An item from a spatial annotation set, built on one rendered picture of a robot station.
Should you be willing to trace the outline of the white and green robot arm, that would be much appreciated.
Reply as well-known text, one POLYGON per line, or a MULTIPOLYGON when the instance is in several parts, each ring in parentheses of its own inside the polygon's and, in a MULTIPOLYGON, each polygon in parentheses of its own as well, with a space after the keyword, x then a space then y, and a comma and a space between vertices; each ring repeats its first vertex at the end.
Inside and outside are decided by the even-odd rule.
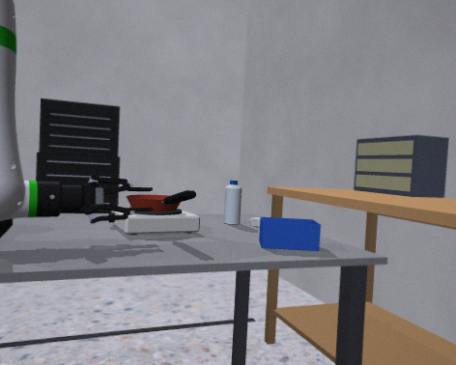
POLYGON ((0 0, 0 221, 58 217, 61 184, 23 179, 15 124, 15 73, 14 0, 0 0))

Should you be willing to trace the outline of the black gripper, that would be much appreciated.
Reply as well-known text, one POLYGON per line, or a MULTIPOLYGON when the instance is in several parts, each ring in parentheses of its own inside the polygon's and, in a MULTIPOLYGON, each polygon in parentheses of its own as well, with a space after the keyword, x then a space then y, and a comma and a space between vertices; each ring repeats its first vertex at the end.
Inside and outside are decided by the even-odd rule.
MULTIPOLYGON (((122 184, 123 186, 108 188, 103 190, 104 194, 110 194, 120 191, 152 191, 152 187, 134 187, 132 183, 128 183, 126 179, 113 179, 113 178, 101 178, 96 175, 90 177, 89 183, 115 183, 122 184)), ((97 206, 87 206, 84 207, 83 204, 83 192, 84 188, 88 188, 88 184, 84 185, 66 185, 61 184, 62 187, 62 208, 60 213, 84 213, 89 216, 90 223, 94 224, 99 221, 108 221, 108 220, 124 220, 128 219, 129 215, 133 215, 135 211, 152 211, 153 208, 122 208, 107 204, 97 205, 97 206), (123 215, 107 215, 107 216, 97 216, 93 215, 93 212, 102 209, 109 211, 123 212, 123 215), (107 219, 107 220, 106 220, 107 219)))

